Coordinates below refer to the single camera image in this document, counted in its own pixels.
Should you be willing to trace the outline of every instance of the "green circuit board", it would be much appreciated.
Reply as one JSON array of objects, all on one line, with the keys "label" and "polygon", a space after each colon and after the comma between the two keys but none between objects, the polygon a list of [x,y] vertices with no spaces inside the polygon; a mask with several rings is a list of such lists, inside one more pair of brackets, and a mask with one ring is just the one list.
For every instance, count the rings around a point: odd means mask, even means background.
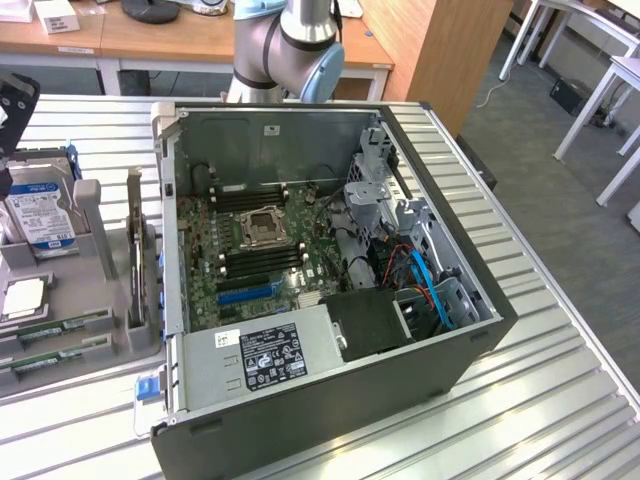
[{"label": "green circuit board", "polygon": [[305,201],[308,192],[308,186],[290,187],[288,201],[277,213],[286,232],[283,244],[304,242],[309,258],[299,268],[269,272],[274,292],[270,297],[232,305],[218,304],[217,285],[225,279],[219,273],[219,255],[247,250],[241,227],[243,211],[216,212],[205,197],[178,199],[181,263],[186,277],[183,311],[188,314],[191,332],[298,309],[301,293],[319,291],[325,296],[350,288],[348,276],[341,274],[342,257],[336,240],[326,228],[314,225],[321,202],[309,205]]}]

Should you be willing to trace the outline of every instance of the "red wire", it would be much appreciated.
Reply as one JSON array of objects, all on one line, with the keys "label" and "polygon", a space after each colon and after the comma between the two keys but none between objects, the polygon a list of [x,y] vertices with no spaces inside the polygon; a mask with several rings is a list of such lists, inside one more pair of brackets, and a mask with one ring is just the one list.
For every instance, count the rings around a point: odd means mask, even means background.
[{"label": "red wire", "polygon": [[429,292],[427,292],[420,285],[411,285],[410,288],[415,288],[416,290],[420,291],[425,296],[427,301],[429,302],[429,305],[431,305],[431,308],[435,308],[435,304],[433,303],[433,299],[431,298],[431,295],[429,295]]},{"label": "red wire", "polygon": [[395,248],[391,252],[391,256],[389,257],[389,263],[387,264],[387,269],[384,272],[384,277],[382,278],[382,284],[383,285],[385,283],[387,283],[387,277],[389,276],[389,271],[391,270],[391,264],[393,263],[393,257],[395,256],[396,251],[398,251],[398,248],[400,248],[400,247],[408,248],[409,250],[411,250],[411,247],[409,245],[407,245],[406,243],[399,243],[398,245],[395,246]]}]

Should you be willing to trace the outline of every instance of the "warning label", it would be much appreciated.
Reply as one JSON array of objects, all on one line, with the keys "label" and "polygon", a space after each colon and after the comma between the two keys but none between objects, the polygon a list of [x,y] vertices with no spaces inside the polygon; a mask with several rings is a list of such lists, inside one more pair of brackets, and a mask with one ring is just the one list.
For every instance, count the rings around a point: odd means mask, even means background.
[{"label": "warning label", "polygon": [[247,387],[253,392],[307,374],[294,323],[242,335],[240,350]]},{"label": "warning label", "polygon": [[74,231],[69,214],[58,206],[61,197],[60,188],[55,183],[11,186],[6,201],[31,245],[54,249],[73,243]]}]

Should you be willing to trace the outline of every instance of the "ribbed aluminum surface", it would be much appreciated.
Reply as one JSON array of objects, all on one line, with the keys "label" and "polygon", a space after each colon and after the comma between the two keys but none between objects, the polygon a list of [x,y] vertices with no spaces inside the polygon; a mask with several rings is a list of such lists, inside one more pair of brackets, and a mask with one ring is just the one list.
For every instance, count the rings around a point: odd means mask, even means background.
[{"label": "ribbed aluminum surface", "polygon": [[[152,101],[44,96],[21,146],[72,140],[84,177],[102,182],[108,228],[127,212],[127,168],[142,165],[144,211],[159,224]],[[417,104],[392,110],[521,319],[447,395],[245,478],[640,478],[636,392],[437,119]],[[132,428],[140,368],[0,401],[0,478],[161,476]]]}]

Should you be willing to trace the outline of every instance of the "cpu socket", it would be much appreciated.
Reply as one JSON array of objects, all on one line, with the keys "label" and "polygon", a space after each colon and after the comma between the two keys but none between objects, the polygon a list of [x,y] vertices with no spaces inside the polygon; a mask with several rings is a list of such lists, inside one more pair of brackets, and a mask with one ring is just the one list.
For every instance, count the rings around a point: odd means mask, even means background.
[{"label": "cpu socket", "polygon": [[283,212],[276,207],[265,207],[241,214],[244,246],[260,248],[288,243],[282,216]]}]

